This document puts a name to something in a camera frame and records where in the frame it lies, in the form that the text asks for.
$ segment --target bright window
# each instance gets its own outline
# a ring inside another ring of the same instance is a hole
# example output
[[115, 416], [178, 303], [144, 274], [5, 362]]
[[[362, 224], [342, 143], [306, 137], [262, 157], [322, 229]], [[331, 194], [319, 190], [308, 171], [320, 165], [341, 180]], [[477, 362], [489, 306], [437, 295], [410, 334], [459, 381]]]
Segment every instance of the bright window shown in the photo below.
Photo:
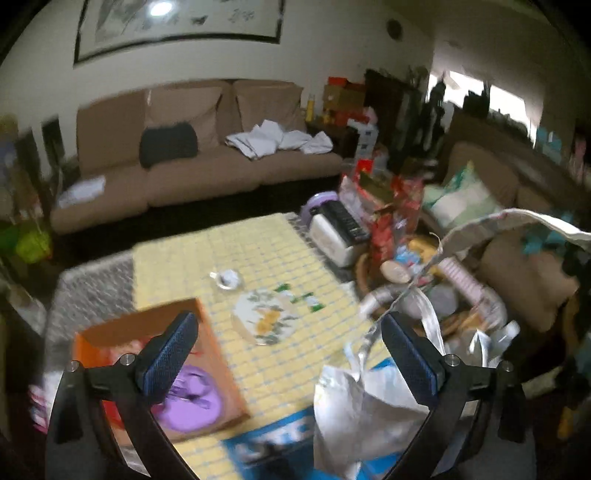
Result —
[[491, 87], [491, 105], [490, 110], [500, 111], [503, 115], [509, 115], [516, 122], [522, 122], [527, 125], [527, 132], [532, 140], [535, 139], [537, 127], [531, 122], [525, 113], [525, 102], [523, 98], [507, 92], [506, 90]]
[[[450, 85], [447, 85], [445, 95], [443, 96], [444, 102], [455, 103], [458, 107], [462, 108], [464, 97], [468, 95], [468, 92], [472, 91], [477, 95], [482, 93], [484, 83], [480, 80], [473, 79], [458, 72], [449, 72], [449, 76], [457, 83], [458, 88], [454, 89]], [[429, 93], [431, 93], [431, 89], [435, 87], [438, 81], [439, 79], [435, 75], [429, 75]]]
[[[482, 94], [484, 83], [480, 80], [467, 75], [462, 75], [458, 72], [449, 72], [449, 76], [454, 82], [456, 82], [457, 88], [454, 89], [450, 85], [446, 86], [445, 95], [443, 96], [444, 102], [455, 103], [458, 107], [462, 107], [464, 104], [464, 97], [468, 95], [468, 92], [472, 91], [477, 95]], [[431, 89], [435, 87], [438, 81], [438, 77], [435, 75], [429, 75], [427, 100], [431, 93]], [[526, 124], [530, 138], [532, 140], [535, 139], [537, 127], [527, 117], [527, 114], [525, 113], [525, 102], [522, 98], [493, 85], [491, 87], [491, 104], [489, 108], [494, 112], [500, 110], [503, 115], [508, 114], [513, 120]]]

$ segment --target patterned cloth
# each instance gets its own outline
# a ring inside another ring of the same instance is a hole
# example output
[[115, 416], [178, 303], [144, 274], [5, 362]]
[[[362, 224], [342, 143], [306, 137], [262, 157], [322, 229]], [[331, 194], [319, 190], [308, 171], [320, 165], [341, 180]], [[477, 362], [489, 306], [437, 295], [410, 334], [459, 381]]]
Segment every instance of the patterned cloth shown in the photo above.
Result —
[[469, 161], [445, 187], [426, 186], [423, 208], [429, 210], [444, 229], [450, 229], [491, 213], [502, 206], [482, 183]]

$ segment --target purple appliance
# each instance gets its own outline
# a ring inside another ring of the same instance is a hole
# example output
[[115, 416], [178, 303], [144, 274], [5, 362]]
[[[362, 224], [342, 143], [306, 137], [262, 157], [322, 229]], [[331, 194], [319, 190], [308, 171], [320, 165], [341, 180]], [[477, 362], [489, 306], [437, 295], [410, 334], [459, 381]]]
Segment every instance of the purple appliance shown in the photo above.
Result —
[[317, 193], [313, 197], [308, 200], [308, 202], [301, 208], [300, 210], [300, 218], [301, 221], [306, 224], [306, 227], [310, 227], [310, 222], [312, 221], [313, 214], [311, 212], [312, 208], [318, 208], [324, 202], [328, 202], [329, 200], [338, 200], [339, 194], [336, 192], [321, 192]]

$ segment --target blue gripper pad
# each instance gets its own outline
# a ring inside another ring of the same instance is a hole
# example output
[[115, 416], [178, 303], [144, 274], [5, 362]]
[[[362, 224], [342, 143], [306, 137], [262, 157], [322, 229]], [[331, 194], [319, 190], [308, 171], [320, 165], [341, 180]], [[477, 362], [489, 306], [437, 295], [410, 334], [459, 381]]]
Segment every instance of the blue gripper pad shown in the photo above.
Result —
[[135, 382], [150, 405], [161, 403], [197, 341], [199, 327], [192, 312], [182, 312], [162, 335], [139, 353]]
[[433, 408], [445, 381], [442, 357], [426, 338], [410, 328], [409, 317], [388, 313], [382, 320], [382, 340], [417, 403]]

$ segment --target coffee table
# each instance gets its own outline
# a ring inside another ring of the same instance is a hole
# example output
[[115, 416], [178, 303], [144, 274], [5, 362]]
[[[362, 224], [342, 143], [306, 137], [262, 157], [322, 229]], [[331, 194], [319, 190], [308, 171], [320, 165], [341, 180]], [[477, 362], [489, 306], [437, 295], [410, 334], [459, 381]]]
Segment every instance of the coffee table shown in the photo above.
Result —
[[[346, 284], [351, 280], [352, 275], [349, 271], [335, 268], [316, 249], [307, 235], [306, 227], [296, 214], [288, 213], [284, 215], [284, 218], [314, 255], [330, 270], [333, 279], [337, 279], [341, 284]], [[71, 358], [71, 346], [75, 333], [107, 319], [133, 312], [136, 305], [134, 299], [134, 277], [136, 274], [134, 255], [131, 251], [126, 251], [66, 271], [60, 277], [46, 330], [43, 386], [48, 415], [50, 415], [53, 406], [61, 372]], [[350, 301], [355, 304], [356, 299], [351, 298]], [[356, 327], [362, 326], [357, 321], [355, 323]], [[317, 376], [318, 373], [311, 372], [311, 375]], [[311, 401], [313, 387], [309, 390], [309, 400]], [[141, 462], [135, 451], [127, 448], [122, 451], [128, 463], [142, 471]], [[214, 455], [221, 455], [220, 449], [216, 449]], [[207, 474], [207, 471], [201, 471], [200, 467], [196, 468], [196, 471], [201, 475]], [[219, 476], [232, 477], [230, 472], [226, 471], [226, 473], [228, 475], [220, 474]]]

